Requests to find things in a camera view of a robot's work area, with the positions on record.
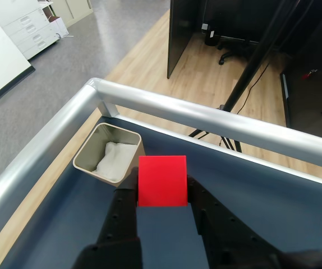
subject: black cabinet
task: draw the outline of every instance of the black cabinet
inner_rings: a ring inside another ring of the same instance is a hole
[[[281,81],[287,126],[322,137],[322,22],[283,71]]]

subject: red cube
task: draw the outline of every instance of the red cube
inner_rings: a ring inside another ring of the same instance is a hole
[[[187,206],[186,156],[139,157],[139,206]]]

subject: power cord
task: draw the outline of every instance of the power cord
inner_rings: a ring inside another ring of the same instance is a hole
[[[237,112],[237,114],[238,114],[239,112],[241,112],[241,110],[245,107],[246,102],[247,102],[247,99],[250,97],[250,93],[251,93],[252,88],[253,88],[253,87],[257,84],[257,82],[261,79],[261,76],[262,76],[262,75],[264,74],[264,72],[266,71],[267,67],[269,66],[269,63],[270,63],[270,61],[268,62],[268,64],[267,64],[267,65],[266,65],[266,67],[264,68],[264,70],[262,71],[261,75],[257,78],[256,82],[255,82],[255,83],[250,87],[250,90],[249,90],[249,93],[247,94],[246,100],[245,100],[245,102],[244,102],[243,106],[241,107],[241,109]]]

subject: small bin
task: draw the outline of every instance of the small bin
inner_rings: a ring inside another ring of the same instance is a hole
[[[136,152],[129,165],[120,168],[125,170],[125,174],[123,178],[117,182],[93,173],[101,159],[105,156],[105,147],[108,142],[137,145]],[[117,187],[130,174],[131,169],[139,165],[139,156],[143,155],[145,155],[145,150],[141,136],[138,133],[107,123],[101,123],[95,127],[84,145],[79,149],[72,163],[76,169]]]

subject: white towel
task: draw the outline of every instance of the white towel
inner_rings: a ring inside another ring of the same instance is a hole
[[[137,145],[108,142],[105,147],[105,157],[99,162],[93,173],[113,182],[118,182],[125,174]]]

